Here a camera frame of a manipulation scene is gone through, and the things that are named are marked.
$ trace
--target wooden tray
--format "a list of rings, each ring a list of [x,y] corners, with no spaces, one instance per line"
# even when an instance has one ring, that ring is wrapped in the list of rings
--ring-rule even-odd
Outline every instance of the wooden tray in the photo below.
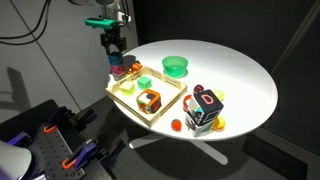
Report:
[[[146,76],[151,79],[151,90],[157,91],[161,95],[161,107],[154,114],[145,114],[139,110],[136,97],[143,91],[138,88],[137,80]],[[125,81],[133,82],[135,92],[132,96],[124,96],[120,92],[120,85]],[[106,88],[108,96],[123,107],[132,112],[148,127],[151,127],[183,94],[187,91],[187,85],[181,83],[163,73],[144,66],[130,76],[121,79],[112,87]]]

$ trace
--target colorful block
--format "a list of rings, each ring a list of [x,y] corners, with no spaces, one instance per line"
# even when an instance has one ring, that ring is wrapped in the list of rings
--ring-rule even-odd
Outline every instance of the colorful block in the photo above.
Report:
[[[138,87],[142,90],[150,88],[151,79],[146,76],[142,76],[141,78],[138,79]]]
[[[120,56],[120,53],[118,52],[112,52],[110,55],[108,55],[108,60],[110,65],[113,66],[119,66],[123,64],[123,59]]]
[[[186,124],[194,136],[210,132],[213,121],[223,108],[212,90],[195,92],[189,101]]]
[[[136,99],[139,110],[145,114],[154,114],[161,107],[160,93],[151,89],[144,90]]]
[[[126,67],[124,64],[121,64],[119,66],[111,65],[111,73],[116,75],[121,75],[126,72]]]
[[[119,81],[119,80],[121,80],[121,79],[126,77],[126,73],[122,73],[120,75],[117,75],[117,74],[112,74],[112,75],[113,75],[113,78],[114,78],[115,81]]]
[[[135,86],[132,82],[125,81],[120,85],[121,93],[125,96],[131,96],[135,91]]]
[[[211,121],[207,124],[199,126],[195,123],[193,118],[190,117],[189,113],[186,114],[186,120],[185,120],[186,126],[194,137],[197,137],[200,135],[203,136],[203,135],[211,133],[211,127],[212,127],[213,122],[214,121]]]

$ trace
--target cable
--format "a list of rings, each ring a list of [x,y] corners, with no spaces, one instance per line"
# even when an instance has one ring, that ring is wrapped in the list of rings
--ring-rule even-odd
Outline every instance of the cable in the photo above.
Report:
[[[128,24],[129,22],[129,6],[128,6],[128,1],[125,0],[125,3],[123,0],[121,0],[121,3],[122,3],[122,7],[123,7],[123,12],[125,14],[125,17],[126,17],[126,22],[124,24],[121,24],[121,25],[118,25],[119,27],[124,27]]]
[[[43,14],[44,14],[44,11],[46,9],[46,6],[48,4],[49,0],[46,0],[46,2],[44,3],[43,7],[42,7],[42,10],[41,10],[41,14],[40,14],[40,17],[38,19],[38,22],[37,22],[37,25],[36,27],[31,30],[29,33],[27,34],[24,34],[24,35],[20,35],[20,36],[11,36],[11,37],[0,37],[0,39],[19,39],[19,38],[23,38],[23,37],[26,37],[26,36],[29,36],[31,35],[32,33],[34,33],[38,28],[39,28],[39,25],[42,21],[42,18],[43,18]]]
[[[42,29],[42,31],[41,31],[41,33],[39,34],[38,37],[34,38],[31,41],[23,42],[23,43],[8,43],[8,42],[3,42],[3,41],[0,41],[0,43],[1,44],[6,44],[6,45],[21,46],[21,45],[31,44],[31,43],[37,41],[43,35],[43,33],[45,32],[45,30],[47,28],[47,24],[48,24],[48,16],[49,16],[49,8],[50,8],[51,0],[47,0],[47,1],[48,1],[48,4],[47,4],[47,6],[45,8],[45,10],[46,10],[45,23],[44,23],[43,29]]]

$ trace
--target small ball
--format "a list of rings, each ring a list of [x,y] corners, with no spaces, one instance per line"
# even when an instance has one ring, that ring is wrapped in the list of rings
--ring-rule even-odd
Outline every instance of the small ball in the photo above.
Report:
[[[203,91],[204,88],[203,86],[201,86],[200,84],[196,85],[194,88],[193,88],[193,93],[198,93],[198,92],[201,92]]]

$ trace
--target table base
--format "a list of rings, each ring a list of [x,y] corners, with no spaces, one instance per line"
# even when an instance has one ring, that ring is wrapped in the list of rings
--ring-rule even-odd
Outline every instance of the table base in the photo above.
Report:
[[[129,143],[129,146],[131,149],[135,149],[135,148],[139,148],[141,146],[159,141],[161,139],[165,138],[165,136],[159,135],[159,134],[149,134],[147,136],[143,136],[141,138],[132,140]],[[216,161],[218,161],[220,164],[222,165],[226,165],[228,164],[228,158],[221,154],[219,151],[217,151],[216,149],[212,148],[211,146],[209,146],[207,143],[203,142],[203,141],[189,141],[191,142],[193,145],[195,145],[196,147],[198,147],[199,149],[201,149],[203,152],[207,153],[210,157],[212,157],[213,159],[215,159]]]

